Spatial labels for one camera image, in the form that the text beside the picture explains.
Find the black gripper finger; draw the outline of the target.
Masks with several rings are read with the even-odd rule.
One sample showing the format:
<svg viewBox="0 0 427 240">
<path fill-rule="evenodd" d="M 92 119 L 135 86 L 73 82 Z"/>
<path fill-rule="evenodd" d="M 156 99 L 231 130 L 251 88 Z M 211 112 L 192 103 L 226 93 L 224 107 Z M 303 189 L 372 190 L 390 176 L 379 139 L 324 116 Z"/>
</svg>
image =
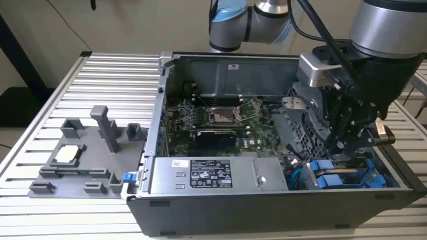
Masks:
<svg viewBox="0 0 427 240">
<path fill-rule="evenodd" d="M 328 99 L 328 128 L 327 152 L 334 154 L 338 150 L 338 142 L 344 136 L 354 115 L 354 107 L 343 99 Z"/>
<path fill-rule="evenodd" d="M 378 117 L 372 124 L 362 129 L 355 141 L 355 147 L 368 148 L 380 145 L 391 145 L 396 141 L 396 137 L 384 124 L 384 121 Z"/>
</svg>

